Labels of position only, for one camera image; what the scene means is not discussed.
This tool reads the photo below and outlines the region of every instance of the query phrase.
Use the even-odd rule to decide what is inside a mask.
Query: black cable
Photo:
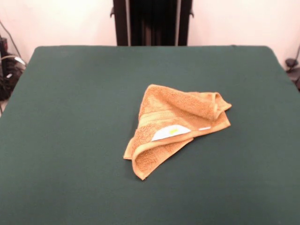
[[[299,53],[300,53],[300,45],[298,47],[298,51],[297,51],[297,54],[296,54],[295,62],[294,62],[294,65],[292,66],[292,68],[296,65],[296,61],[297,61],[297,59],[299,57]]]
[[[20,52],[19,52],[17,46],[15,45],[15,42],[14,42],[14,40],[13,40],[13,37],[11,36],[11,34],[9,33],[9,31],[5,28],[5,26],[3,25],[3,23],[1,22],[1,20],[0,20],[0,25],[3,27],[3,29],[6,31],[6,33],[9,35],[9,37],[10,37],[10,39],[11,39],[11,42],[13,43],[13,45],[14,45],[14,47],[15,47],[15,49],[16,49],[18,55],[19,55],[19,57],[21,58],[21,54],[20,54]]]

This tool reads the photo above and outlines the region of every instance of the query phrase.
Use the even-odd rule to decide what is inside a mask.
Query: white label
[[[176,135],[186,134],[188,132],[191,132],[190,129],[183,127],[181,125],[171,125],[164,127],[157,131],[151,141],[161,140],[168,137],[173,137]]]

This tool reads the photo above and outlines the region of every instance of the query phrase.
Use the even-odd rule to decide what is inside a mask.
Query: orange towel
[[[215,92],[182,92],[150,85],[143,97],[139,124],[124,159],[132,160],[144,180],[160,164],[194,137],[230,126],[225,114],[231,104]]]

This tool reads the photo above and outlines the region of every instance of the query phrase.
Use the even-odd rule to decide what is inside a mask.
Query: black metal frame
[[[178,45],[187,45],[188,43],[188,24],[189,24],[189,16],[192,8],[192,1],[193,0],[181,0]],[[117,45],[128,46],[126,0],[113,0],[113,7],[114,7],[116,35],[117,35]],[[134,6],[130,4],[129,8],[133,10]],[[132,45],[143,45],[144,43],[141,43],[141,41],[139,41],[138,38],[135,37],[135,35],[140,30],[139,28],[137,28],[138,23],[131,22],[131,26],[132,26],[132,33],[131,33]]]

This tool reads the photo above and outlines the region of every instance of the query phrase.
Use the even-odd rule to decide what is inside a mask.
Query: green felt surface
[[[146,181],[122,159],[150,84],[231,127]],[[267,47],[38,48],[0,118],[1,225],[299,225],[300,95]]]

